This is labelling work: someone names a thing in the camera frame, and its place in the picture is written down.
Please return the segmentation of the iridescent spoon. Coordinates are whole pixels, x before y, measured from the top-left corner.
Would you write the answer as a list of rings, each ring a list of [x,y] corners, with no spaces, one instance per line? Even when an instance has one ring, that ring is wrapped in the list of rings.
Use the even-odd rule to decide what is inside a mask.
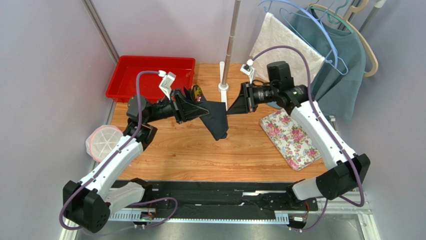
[[[190,89],[190,97],[194,102],[200,102],[203,98],[203,91],[201,87],[194,84]]]

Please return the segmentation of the black paper napkin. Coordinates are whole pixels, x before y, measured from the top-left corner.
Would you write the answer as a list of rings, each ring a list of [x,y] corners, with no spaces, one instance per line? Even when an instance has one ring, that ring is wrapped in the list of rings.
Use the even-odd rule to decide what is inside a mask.
[[[216,141],[225,139],[229,129],[226,104],[221,101],[209,101],[204,97],[198,103],[199,107],[208,110],[208,114],[200,119]]]

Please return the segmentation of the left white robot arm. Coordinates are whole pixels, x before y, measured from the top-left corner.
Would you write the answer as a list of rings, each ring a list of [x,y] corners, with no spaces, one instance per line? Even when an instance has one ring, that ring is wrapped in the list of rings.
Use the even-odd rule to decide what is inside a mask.
[[[204,117],[210,112],[201,106],[203,101],[205,97],[198,85],[174,89],[156,103],[139,93],[133,96],[127,103],[127,127],[112,152],[79,182],[70,180],[63,187],[60,225],[70,231],[85,229],[97,233],[110,215],[144,200],[152,185],[142,179],[135,178],[117,190],[111,187],[153,141],[157,128],[149,122],[174,117],[177,123],[184,123]]]

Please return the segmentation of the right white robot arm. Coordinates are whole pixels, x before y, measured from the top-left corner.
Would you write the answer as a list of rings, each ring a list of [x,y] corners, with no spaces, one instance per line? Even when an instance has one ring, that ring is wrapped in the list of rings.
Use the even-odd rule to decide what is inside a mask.
[[[322,157],[327,171],[317,177],[297,181],[286,188],[292,204],[322,197],[328,200],[343,198],[358,188],[361,207],[365,203],[362,183],[371,164],[366,154],[357,154],[327,122],[318,103],[312,99],[307,86],[295,85],[290,66],[285,61],[267,65],[269,82],[256,85],[255,69],[250,59],[241,67],[249,81],[243,82],[228,115],[255,112],[259,104],[275,102],[307,133]]]

